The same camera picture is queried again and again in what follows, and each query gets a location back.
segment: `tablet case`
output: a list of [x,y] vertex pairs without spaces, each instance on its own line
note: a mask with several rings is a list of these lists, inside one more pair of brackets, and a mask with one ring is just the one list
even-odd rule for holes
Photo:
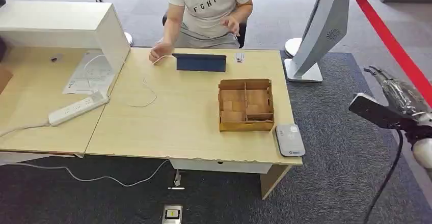
[[225,72],[225,55],[173,53],[177,59],[177,70]]

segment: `gray carpet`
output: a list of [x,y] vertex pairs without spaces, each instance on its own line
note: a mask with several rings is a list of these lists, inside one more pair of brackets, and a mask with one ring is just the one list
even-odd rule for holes
[[[169,191],[168,164],[149,182],[123,188],[110,180],[82,183],[62,170],[0,167],[0,223],[160,223],[165,203],[183,204],[184,223],[359,223],[389,169],[397,144],[389,131],[351,114],[352,94],[370,94],[351,54],[321,62],[321,84],[289,83],[291,104],[307,155],[266,201],[259,176],[184,173],[184,191]],[[86,156],[46,158],[79,177],[111,175],[132,183],[147,177],[157,159]],[[405,159],[372,213],[370,223],[430,223],[432,211]]]

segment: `wooden desk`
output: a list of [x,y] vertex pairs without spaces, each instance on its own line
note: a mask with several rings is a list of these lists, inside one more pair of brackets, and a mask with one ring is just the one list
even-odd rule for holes
[[[280,155],[272,133],[219,132],[218,84],[222,79],[271,79],[276,124],[293,123],[278,51],[241,50],[245,62],[237,63],[238,50],[176,50],[225,54],[225,73],[177,71],[174,58],[154,66],[148,60],[149,51],[133,48],[129,53],[86,154],[169,158],[191,165],[186,167],[191,170],[248,172],[248,168],[269,165],[268,173],[261,175],[263,199],[292,165],[302,164],[300,157]],[[144,77],[157,99],[145,108],[131,107],[153,98],[142,84]]]
[[[14,76],[0,95],[0,128],[10,128],[48,119],[56,109],[87,95],[62,94],[63,88],[81,61],[81,48],[14,48],[2,61]],[[58,53],[63,58],[51,62]],[[0,138],[0,151],[54,154],[83,154],[103,108],[58,127],[13,132]]]

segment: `white floor lamp base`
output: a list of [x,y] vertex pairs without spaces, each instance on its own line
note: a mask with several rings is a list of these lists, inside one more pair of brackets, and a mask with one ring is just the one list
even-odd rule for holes
[[294,76],[295,71],[292,71],[292,59],[285,59],[285,71],[288,81],[302,81],[302,82],[322,82],[321,71],[318,64],[314,64],[304,75]]
[[302,43],[302,39],[301,38],[292,38],[292,39],[289,39],[285,43],[285,52],[286,52],[286,54],[290,58],[294,57],[295,54],[297,53],[297,51],[299,50],[301,43]]
[[124,35],[126,36],[126,39],[127,39],[127,42],[129,43],[129,46],[132,46],[132,44],[133,44],[132,35],[127,33],[127,32],[125,32]]

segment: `power outlet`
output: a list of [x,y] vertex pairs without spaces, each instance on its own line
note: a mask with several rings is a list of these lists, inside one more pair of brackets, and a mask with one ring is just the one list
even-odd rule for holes
[[96,92],[81,101],[73,103],[67,107],[61,108],[49,114],[49,123],[51,126],[57,126],[63,122],[78,117],[89,112],[101,105],[108,103],[109,98],[101,92]]

